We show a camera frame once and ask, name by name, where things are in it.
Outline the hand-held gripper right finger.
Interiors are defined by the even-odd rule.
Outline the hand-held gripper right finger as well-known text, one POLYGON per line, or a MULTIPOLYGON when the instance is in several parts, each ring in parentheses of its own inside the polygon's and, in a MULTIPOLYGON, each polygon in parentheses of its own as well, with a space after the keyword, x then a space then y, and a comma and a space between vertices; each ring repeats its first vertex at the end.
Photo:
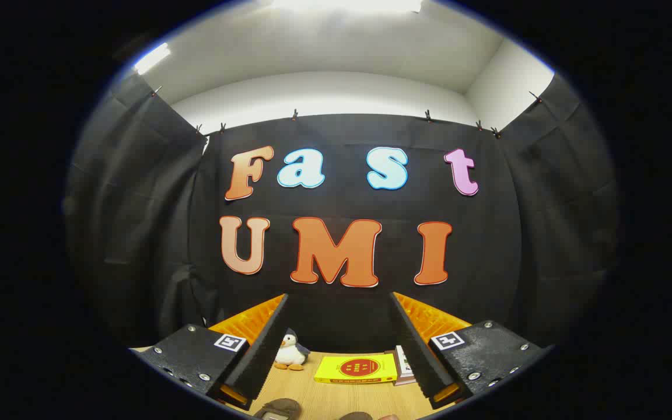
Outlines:
POLYGON ((509 382, 553 349, 497 321, 470 324, 397 292, 390 293, 390 318, 395 340, 434 409, 509 382))

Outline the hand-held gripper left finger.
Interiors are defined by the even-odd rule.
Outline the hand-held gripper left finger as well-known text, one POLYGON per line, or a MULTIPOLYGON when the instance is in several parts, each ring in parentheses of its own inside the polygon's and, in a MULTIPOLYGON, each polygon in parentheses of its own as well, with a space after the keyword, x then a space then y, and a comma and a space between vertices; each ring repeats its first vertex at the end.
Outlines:
POLYGON ((160 375, 206 398, 250 409, 288 329, 289 296, 260 303, 203 327, 186 324, 134 355, 160 375))

